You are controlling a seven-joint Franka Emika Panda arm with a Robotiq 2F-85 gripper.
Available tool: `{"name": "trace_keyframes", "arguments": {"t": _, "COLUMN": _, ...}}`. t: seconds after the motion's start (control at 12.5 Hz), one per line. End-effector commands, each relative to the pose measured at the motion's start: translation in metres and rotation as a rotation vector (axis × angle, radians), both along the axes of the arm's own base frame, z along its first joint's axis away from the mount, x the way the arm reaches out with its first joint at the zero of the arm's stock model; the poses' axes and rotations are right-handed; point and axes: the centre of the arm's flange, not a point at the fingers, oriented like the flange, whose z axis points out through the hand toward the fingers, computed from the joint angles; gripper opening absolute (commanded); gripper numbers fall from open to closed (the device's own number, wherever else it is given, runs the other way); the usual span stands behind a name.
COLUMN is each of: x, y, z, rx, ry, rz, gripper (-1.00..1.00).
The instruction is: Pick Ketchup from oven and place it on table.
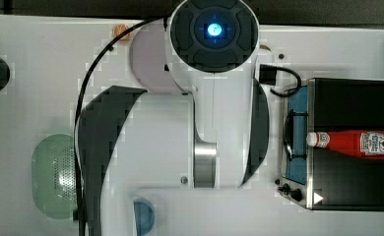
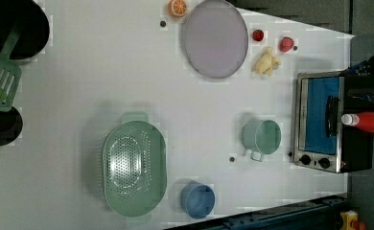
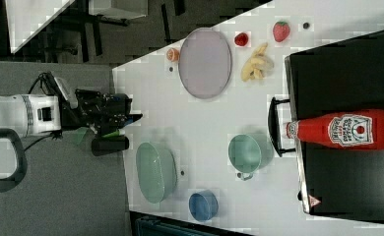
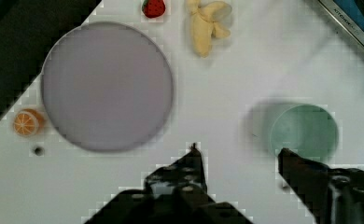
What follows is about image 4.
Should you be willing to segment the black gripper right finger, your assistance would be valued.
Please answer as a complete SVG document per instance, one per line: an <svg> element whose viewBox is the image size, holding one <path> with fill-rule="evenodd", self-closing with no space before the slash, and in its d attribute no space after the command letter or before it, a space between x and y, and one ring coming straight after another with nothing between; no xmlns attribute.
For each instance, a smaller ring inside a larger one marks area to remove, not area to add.
<svg viewBox="0 0 364 224"><path fill-rule="evenodd" d="M278 172L315 217L316 224L364 224L364 171L330 168L284 148Z"/></svg>

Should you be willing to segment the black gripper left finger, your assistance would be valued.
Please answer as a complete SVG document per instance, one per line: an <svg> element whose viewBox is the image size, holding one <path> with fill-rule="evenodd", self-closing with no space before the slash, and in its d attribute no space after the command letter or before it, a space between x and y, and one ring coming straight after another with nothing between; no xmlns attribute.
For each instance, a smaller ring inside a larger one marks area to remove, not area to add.
<svg viewBox="0 0 364 224"><path fill-rule="evenodd" d="M195 144L148 175L142 189L112 198L84 224L253 224L230 203L207 194L203 157Z"/></svg>

